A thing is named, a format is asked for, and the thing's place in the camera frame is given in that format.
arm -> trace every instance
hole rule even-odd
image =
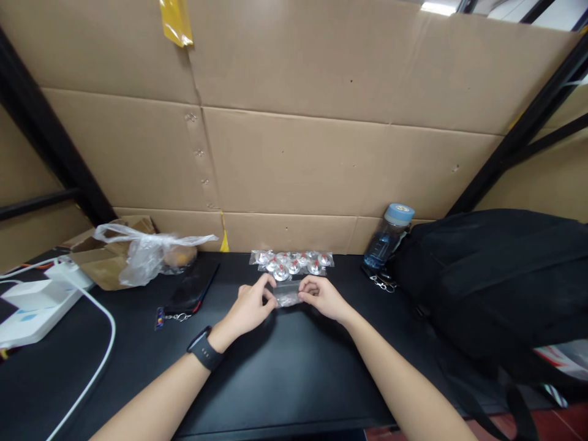
[[[233,307],[208,336],[216,352],[225,352],[235,339],[258,327],[277,306],[276,299],[265,287],[267,283],[276,286],[273,277],[264,274],[252,287],[239,288]],[[265,306],[263,297],[268,300]],[[171,439],[209,375],[210,371],[194,354],[183,355],[129,401],[91,440]]]
[[[324,277],[300,283],[301,300],[337,320],[349,332],[375,384],[411,441],[476,441],[443,395],[341,297]]]

desk surface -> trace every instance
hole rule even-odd
[[[154,331],[156,308],[167,303],[180,277],[159,276],[146,287],[123,291],[92,290],[116,320],[115,346],[97,385],[56,439],[90,438],[176,361],[198,331],[226,314],[240,285],[260,276],[244,254],[199,258],[218,256],[220,268],[200,311],[182,323],[167,321],[160,331]],[[336,256],[328,278],[457,406],[410,303],[402,293],[376,287],[361,272],[360,262],[359,256]],[[46,439],[93,375],[109,336],[107,319],[82,298],[42,341],[0,366],[0,439]],[[482,378],[474,383],[485,411],[505,411],[494,384]],[[523,392],[531,408],[550,406],[539,394]],[[349,335],[302,304],[274,311],[229,348],[176,435],[246,440],[392,424]]]

keychain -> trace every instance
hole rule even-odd
[[[387,283],[386,281],[379,278],[378,276],[371,276],[369,279],[371,281],[373,281],[376,286],[380,287],[383,290],[386,290],[386,292],[389,292],[392,294],[396,290],[396,283],[394,283],[394,282]]]
[[[165,315],[164,309],[162,307],[158,307],[156,321],[155,321],[155,330],[159,331],[161,328],[163,328],[164,321],[166,321],[166,320],[177,320],[178,322],[183,322],[184,320],[187,320],[190,317],[192,317],[192,315],[186,314],[185,312],[182,312],[180,314],[175,314],[175,315]]]

finger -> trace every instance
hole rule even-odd
[[[274,278],[272,276],[270,276],[268,273],[265,273],[264,275],[262,275],[259,278],[259,280],[257,281],[256,285],[260,286],[260,287],[264,287],[267,283],[269,283],[272,286],[272,288],[275,288],[277,286]]]
[[[271,299],[273,299],[273,298],[275,298],[275,297],[274,297],[274,295],[273,295],[273,294],[270,292],[270,290],[268,290],[267,288],[264,288],[264,289],[263,289],[263,296],[264,296],[264,297],[265,297],[265,298],[266,298],[268,301],[269,301],[269,300],[271,300]]]
[[[314,307],[317,307],[317,301],[319,300],[318,297],[308,294],[307,292],[299,292],[298,298],[302,300],[304,303],[308,303],[310,305],[313,305]]]
[[[311,282],[311,283],[308,283],[308,284],[307,284],[307,285],[304,287],[304,289],[302,289],[301,291],[304,291],[304,292],[311,292],[311,291],[319,291],[319,290],[320,290],[320,289],[319,289],[319,287],[318,287],[318,286],[316,286],[314,283],[312,283],[312,282]]]
[[[320,288],[320,286],[322,285],[324,280],[325,280],[324,277],[317,277],[317,276],[313,276],[313,275],[308,275],[304,279],[302,279],[302,282],[300,282],[300,286],[299,286],[298,290],[304,291],[303,288],[309,283],[313,283]]]
[[[270,312],[272,312],[275,308],[277,308],[277,301],[275,298],[271,298],[270,300],[268,300],[268,302],[265,304],[265,306],[262,306],[263,310],[266,312],[266,317],[270,314]]]

black phone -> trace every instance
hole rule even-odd
[[[204,301],[219,265],[218,259],[196,260],[184,273],[170,303],[164,307],[165,315],[195,314]]]

